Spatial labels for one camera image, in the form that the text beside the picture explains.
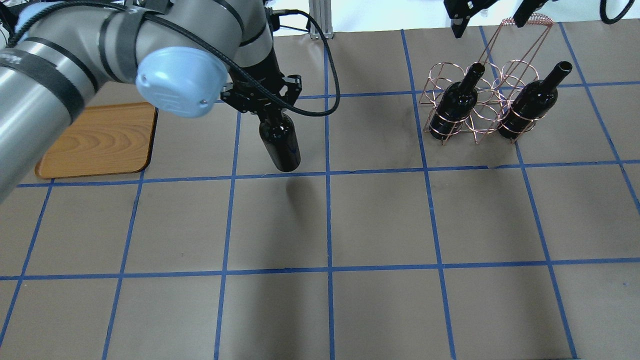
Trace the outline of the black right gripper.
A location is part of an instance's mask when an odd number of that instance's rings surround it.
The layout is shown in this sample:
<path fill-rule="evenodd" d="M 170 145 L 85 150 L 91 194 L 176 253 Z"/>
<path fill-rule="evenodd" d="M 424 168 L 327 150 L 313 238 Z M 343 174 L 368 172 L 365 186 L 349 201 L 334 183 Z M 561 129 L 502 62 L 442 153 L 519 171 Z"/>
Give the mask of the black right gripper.
<path fill-rule="evenodd" d="M 500 0 L 444 0 L 443 4 L 451 19 L 451 30 L 455 39 L 461 39 L 464 36 L 468 19 L 500 2 Z M 516 4 L 518 7 L 513 21 L 516 27 L 522 28 L 536 11 L 544 7 L 546 0 L 517 0 Z"/>

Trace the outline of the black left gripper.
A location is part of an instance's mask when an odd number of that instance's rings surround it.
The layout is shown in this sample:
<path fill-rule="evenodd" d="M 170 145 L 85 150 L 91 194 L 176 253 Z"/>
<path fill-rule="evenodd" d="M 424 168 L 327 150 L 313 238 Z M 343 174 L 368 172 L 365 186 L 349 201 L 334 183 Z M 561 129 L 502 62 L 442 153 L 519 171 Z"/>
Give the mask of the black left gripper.
<path fill-rule="evenodd" d="M 235 77 L 227 82 L 221 91 L 221 100 L 233 107 L 233 109 L 247 113 L 257 114 L 265 106 L 274 106 L 277 109 L 290 109 L 294 107 L 303 89 L 301 75 L 283 76 L 281 82 L 275 85 L 274 96 L 286 105 L 279 105 L 247 80 Z"/>

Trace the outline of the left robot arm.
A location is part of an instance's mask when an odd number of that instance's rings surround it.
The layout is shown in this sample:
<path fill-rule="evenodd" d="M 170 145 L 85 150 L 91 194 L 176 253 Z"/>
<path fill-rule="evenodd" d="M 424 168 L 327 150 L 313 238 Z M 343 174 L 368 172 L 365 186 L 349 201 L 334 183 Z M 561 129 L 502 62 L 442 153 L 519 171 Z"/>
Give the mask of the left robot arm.
<path fill-rule="evenodd" d="M 1 50 L 1 198 L 23 180 L 107 82 L 133 84 L 162 111 L 201 117 L 216 100 L 258 115 L 283 172 L 300 164 L 299 75 L 285 76 L 263 0 L 34 3 Z"/>

